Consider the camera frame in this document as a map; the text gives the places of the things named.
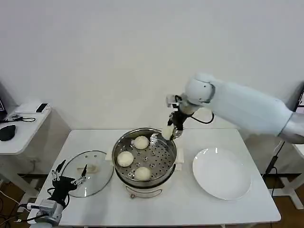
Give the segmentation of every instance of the glass lid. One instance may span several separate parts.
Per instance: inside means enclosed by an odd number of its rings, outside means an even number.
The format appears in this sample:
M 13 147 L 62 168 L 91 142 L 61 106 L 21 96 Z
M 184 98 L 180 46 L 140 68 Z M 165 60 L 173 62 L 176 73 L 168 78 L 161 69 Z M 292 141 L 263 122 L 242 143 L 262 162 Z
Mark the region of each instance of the glass lid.
M 86 179 L 78 185 L 77 189 L 70 191 L 74 197 L 88 197 L 102 190 L 109 182 L 113 167 L 105 160 L 102 151 L 86 151 L 74 157 L 64 168 L 62 175 L 79 179 L 86 167 Z

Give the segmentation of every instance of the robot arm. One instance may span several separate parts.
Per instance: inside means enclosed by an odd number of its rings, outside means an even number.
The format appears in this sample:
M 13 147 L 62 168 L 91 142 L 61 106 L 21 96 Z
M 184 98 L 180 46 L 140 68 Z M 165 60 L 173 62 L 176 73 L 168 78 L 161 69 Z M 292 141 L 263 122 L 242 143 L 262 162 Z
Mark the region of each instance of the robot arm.
M 170 105 L 176 111 L 170 115 L 163 136 L 168 138 L 170 135 L 171 140 L 181 135 L 188 117 L 205 107 L 240 128 L 279 136 L 294 144 L 304 143 L 304 114 L 290 111 L 279 99 L 245 86 L 216 80 L 210 75 L 192 77 L 185 93 L 167 97 L 167 106 Z
M 69 203 L 69 192 L 76 190 L 78 185 L 82 184 L 86 180 L 87 166 L 84 167 L 83 172 L 78 179 L 60 175 L 65 161 L 66 160 L 59 164 L 56 170 L 52 170 L 52 184 L 54 187 L 48 189 L 48 191 L 54 190 L 51 197 L 42 200 L 39 205 L 34 203 L 28 203 L 26 205 L 29 210 L 39 209 L 37 216 L 26 220 L 19 219 L 16 222 L 35 220 L 36 224 L 31 225 L 31 228 L 52 228 L 53 226 L 59 225 L 62 211 Z

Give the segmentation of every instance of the white table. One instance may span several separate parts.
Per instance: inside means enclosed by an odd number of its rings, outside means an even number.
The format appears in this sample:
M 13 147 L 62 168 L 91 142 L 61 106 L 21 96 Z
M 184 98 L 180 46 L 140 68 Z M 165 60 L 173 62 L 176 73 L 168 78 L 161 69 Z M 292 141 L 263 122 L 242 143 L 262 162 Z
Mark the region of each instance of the white table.
M 6 142 L 0 141 L 0 155 L 17 155 L 22 153 L 28 146 L 34 135 L 37 133 L 38 129 L 43 124 L 50 112 L 51 108 L 45 110 L 42 114 L 20 114 L 20 116 L 24 118 L 34 117 L 36 120 L 31 123 L 25 123 L 23 121 L 1 123 L 0 128 L 14 124 L 16 126 L 16 132 L 14 138 L 12 138 L 11 140 Z M 17 174 L 14 167 L 6 164 L 5 162 L 3 162 L 2 159 L 0 159 L 0 173 L 3 177 L 10 180 L 19 188 L 21 188 L 24 192 L 26 192 L 27 196 L 37 196 L 38 191 L 35 190 L 32 186 L 30 186 L 25 180 L 23 180 Z
M 293 144 L 295 150 L 300 154 L 304 159 L 304 145 L 303 144 Z M 282 189 L 275 189 L 273 196 L 289 196 L 292 202 L 294 203 L 295 208 L 298 210 L 304 209 L 300 198 L 296 194 L 295 190 L 304 184 L 304 173 L 294 179 L 292 182 L 289 182 L 287 177 L 280 177 L 281 182 L 284 184 Z
M 127 130 L 74 130 L 68 136 L 53 169 L 88 150 L 106 152 Z M 182 171 L 175 172 L 172 185 L 161 195 L 131 199 L 115 172 L 107 186 L 88 198 L 71 197 L 60 226 L 176 226 L 274 222 L 280 213 L 264 184 L 242 138 L 235 129 L 187 129 L 179 138 L 184 149 Z M 203 148 L 234 151 L 248 167 L 252 186 L 239 200 L 221 200 L 205 192 L 192 173 L 194 156 Z M 49 197 L 48 176 L 36 200 Z M 33 209 L 28 218 L 36 216 Z

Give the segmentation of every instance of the white plate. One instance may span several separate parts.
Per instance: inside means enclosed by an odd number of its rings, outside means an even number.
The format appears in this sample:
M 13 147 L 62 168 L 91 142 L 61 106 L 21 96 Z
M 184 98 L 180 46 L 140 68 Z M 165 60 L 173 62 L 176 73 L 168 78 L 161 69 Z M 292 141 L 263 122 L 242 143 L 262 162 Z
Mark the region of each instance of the white plate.
M 192 168 L 199 185 L 217 198 L 236 200 L 250 189 L 249 172 L 231 151 L 204 149 L 195 156 Z

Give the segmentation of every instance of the computer mouse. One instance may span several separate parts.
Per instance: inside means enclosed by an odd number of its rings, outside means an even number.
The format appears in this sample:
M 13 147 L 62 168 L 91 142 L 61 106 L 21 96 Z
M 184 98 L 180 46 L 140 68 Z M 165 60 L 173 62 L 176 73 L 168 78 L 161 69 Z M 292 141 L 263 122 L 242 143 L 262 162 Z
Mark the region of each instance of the computer mouse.
M 9 125 L 9 126 L 1 128 L 0 129 L 0 140 L 1 141 L 11 140 L 15 136 L 15 130 L 16 130 L 15 125 Z

